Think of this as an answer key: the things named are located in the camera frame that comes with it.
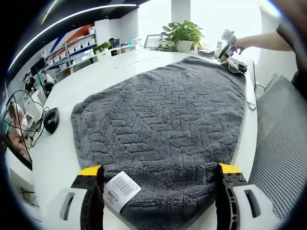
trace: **gray towel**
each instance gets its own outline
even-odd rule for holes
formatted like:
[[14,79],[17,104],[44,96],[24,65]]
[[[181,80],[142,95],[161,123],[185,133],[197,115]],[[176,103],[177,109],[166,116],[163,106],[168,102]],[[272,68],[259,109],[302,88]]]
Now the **gray towel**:
[[137,229],[180,229],[213,196],[217,163],[232,159],[244,86],[243,75],[188,57],[91,95],[71,114],[80,164],[138,183],[120,213]]

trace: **potted plant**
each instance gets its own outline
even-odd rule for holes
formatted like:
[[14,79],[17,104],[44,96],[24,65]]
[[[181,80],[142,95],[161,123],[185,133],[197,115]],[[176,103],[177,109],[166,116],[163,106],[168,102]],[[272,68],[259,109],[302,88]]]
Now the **potted plant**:
[[202,28],[187,20],[183,23],[169,23],[168,26],[163,26],[163,29],[165,32],[161,34],[167,37],[165,40],[174,44],[179,52],[188,53],[191,46],[201,46],[201,37],[204,37],[200,32]]
[[111,43],[104,42],[103,44],[100,44],[98,46],[95,46],[93,48],[93,51],[95,54],[102,53],[103,55],[106,53],[106,50],[111,47]]

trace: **barcode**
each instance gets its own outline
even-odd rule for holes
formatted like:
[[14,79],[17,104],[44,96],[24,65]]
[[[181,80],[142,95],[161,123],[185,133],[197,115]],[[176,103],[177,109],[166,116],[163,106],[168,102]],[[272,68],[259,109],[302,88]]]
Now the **barcode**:
[[136,191],[136,189],[134,187],[132,187],[128,181],[126,181],[125,179],[123,179],[121,176],[116,178],[113,181],[113,185],[120,190],[124,196],[128,196],[130,193],[132,193],[133,191]]

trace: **small plant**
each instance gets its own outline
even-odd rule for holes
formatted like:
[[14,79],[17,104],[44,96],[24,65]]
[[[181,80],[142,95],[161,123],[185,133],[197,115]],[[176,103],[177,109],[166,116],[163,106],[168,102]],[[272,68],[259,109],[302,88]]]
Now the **small plant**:
[[162,32],[167,38],[166,41],[177,45],[179,41],[191,41],[193,46],[199,45],[201,37],[204,37],[198,25],[185,20],[183,23],[169,23],[168,26],[163,26],[165,32]]
[[104,42],[103,44],[100,44],[100,45],[98,45],[98,46],[95,46],[94,48],[93,48],[93,51],[95,52],[95,53],[101,53],[101,52],[103,52],[105,49],[109,49],[111,47],[111,43],[109,43],[109,42]]

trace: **white label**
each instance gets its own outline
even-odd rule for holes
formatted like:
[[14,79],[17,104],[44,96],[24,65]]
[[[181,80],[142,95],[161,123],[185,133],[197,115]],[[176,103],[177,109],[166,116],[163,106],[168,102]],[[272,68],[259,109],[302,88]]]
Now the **white label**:
[[121,171],[105,185],[104,200],[119,213],[140,190],[141,187]]

